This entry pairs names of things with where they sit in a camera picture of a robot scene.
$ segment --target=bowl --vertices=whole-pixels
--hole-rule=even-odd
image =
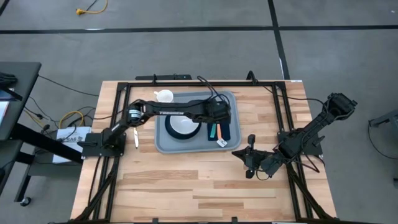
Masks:
[[[166,131],[176,139],[189,139],[200,130],[201,123],[194,123],[186,116],[166,116]]]

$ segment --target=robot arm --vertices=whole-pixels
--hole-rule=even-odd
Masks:
[[[194,123],[231,122],[230,105],[215,98],[191,100],[188,103],[136,100],[127,106],[126,113],[120,121],[112,128],[105,128],[102,131],[102,145],[113,145],[128,128],[143,125],[149,118],[157,115],[186,116]]]
[[[249,167],[246,173],[247,178],[251,178],[254,172],[261,169],[272,176],[282,164],[290,163],[300,155],[308,144],[320,144],[324,138],[314,139],[314,135],[325,126],[338,120],[345,120],[350,117],[355,110],[357,102],[350,100],[342,93],[332,93],[324,103],[322,112],[304,128],[292,131],[275,148],[274,152],[258,151],[253,147],[254,135],[249,136],[251,146],[240,151],[234,151],[233,155],[240,158]]]

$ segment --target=teal object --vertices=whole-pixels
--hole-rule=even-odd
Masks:
[[[216,135],[216,124],[213,124],[211,127],[210,137],[213,138]]]

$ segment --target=orange object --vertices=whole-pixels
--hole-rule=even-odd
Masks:
[[[221,125],[217,124],[217,139],[222,139],[222,135],[221,135]]]

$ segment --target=black desk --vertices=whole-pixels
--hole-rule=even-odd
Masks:
[[[83,163],[80,152],[17,123],[39,76],[40,68],[41,63],[38,62],[0,62],[0,72],[13,74],[18,79],[18,82],[12,88],[14,92],[22,97],[21,101],[9,103],[6,114],[0,124],[0,168],[7,164],[4,167],[5,175],[0,180],[0,193],[7,182],[15,161],[29,165],[19,187],[15,199],[16,202],[21,202],[24,199],[25,190],[31,176],[30,173],[36,170],[31,169],[31,165],[34,165],[35,155],[19,151],[22,142],[50,152],[51,157],[52,154],[56,154],[79,164]]]

